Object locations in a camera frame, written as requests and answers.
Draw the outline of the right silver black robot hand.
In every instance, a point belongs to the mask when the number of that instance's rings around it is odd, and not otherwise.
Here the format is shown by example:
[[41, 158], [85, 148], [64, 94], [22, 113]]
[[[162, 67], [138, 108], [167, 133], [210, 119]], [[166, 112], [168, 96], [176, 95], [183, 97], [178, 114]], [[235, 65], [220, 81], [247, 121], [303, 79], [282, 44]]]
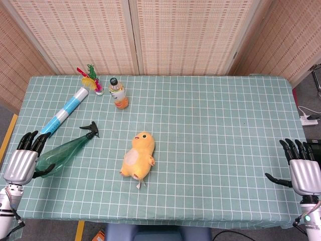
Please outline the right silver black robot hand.
[[273, 183], [293, 188], [300, 196], [320, 195], [320, 165], [311, 146], [299, 140], [280, 140], [290, 171], [290, 181], [277, 179], [268, 173], [265, 176]]

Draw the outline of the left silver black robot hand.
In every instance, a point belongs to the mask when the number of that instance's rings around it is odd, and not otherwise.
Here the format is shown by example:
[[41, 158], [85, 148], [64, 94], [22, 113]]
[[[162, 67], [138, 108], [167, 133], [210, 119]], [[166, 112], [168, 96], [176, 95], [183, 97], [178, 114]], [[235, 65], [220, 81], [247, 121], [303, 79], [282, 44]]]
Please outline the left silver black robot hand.
[[9, 184], [24, 186], [32, 179], [49, 174], [55, 167], [51, 164], [47, 169], [37, 171], [37, 159], [42, 152], [50, 132], [41, 134], [38, 131], [28, 132], [21, 138], [17, 149], [13, 152], [4, 174], [4, 179]]

